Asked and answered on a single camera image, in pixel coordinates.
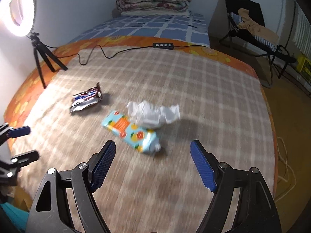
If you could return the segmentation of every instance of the metal screw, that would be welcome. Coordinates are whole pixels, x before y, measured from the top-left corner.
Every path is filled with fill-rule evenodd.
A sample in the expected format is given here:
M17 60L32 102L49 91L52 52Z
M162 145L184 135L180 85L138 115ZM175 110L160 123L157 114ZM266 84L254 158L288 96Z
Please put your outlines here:
M259 173L259 170L258 170L258 168L257 168L257 167L252 167L252 169L251 169L251 170L252 170L252 172L253 172L253 173Z
M50 168L50 169L48 169L48 174L52 174L52 173L54 173L55 172L55 168Z
M84 169L87 167L87 163L81 163L79 166L78 166L80 169Z
M220 162L219 163L220 168L226 169L228 167L228 164L226 162Z

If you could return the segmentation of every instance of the beige towel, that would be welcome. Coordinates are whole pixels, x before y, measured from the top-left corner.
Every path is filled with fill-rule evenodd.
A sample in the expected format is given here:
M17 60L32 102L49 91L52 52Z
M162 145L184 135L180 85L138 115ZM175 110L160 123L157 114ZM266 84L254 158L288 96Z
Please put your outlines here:
M240 29L247 29L253 36L262 37L276 46L279 40L279 36L272 30L257 24L249 17L248 13L249 11L243 8L238 10L238 14L242 17L243 21L243 23L238 24L238 27Z

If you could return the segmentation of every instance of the chocolate bar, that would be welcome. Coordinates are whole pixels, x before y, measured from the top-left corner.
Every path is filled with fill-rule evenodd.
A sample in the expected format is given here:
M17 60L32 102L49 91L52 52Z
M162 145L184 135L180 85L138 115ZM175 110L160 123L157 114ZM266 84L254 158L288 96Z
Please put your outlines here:
M87 91L73 95L72 104L69 112L80 111L95 105L103 98L103 94L100 89L100 84L97 83L96 87L90 88Z

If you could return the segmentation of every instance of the radiator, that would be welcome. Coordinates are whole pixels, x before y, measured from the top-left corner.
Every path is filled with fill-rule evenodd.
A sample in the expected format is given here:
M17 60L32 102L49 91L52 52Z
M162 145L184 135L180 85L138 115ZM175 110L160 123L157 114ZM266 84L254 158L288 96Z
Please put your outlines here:
M297 46L304 55L311 59L311 25L299 6L293 41L295 46Z

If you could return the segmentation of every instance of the floor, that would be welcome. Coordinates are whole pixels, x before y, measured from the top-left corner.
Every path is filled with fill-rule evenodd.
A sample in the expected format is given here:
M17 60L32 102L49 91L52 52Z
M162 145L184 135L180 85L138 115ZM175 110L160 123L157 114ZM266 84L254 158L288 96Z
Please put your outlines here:
M260 80L270 81L268 60L264 57L251 57L227 47L219 45L218 39L211 37L211 48L222 51L251 65ZM303 211L311 197L311 98L288 79L278 79L274 71L274 82L271 89L264 88L267 96L276 134L283 138L288 152L288 164L296 175L296 186L284 198L276 202L282 231L287 232ZM278 140L282 157L286 153ZM285 166L279 160L279 175L285 173ZM290 173L290 181L278 180L276 198L284 194L294 184Z

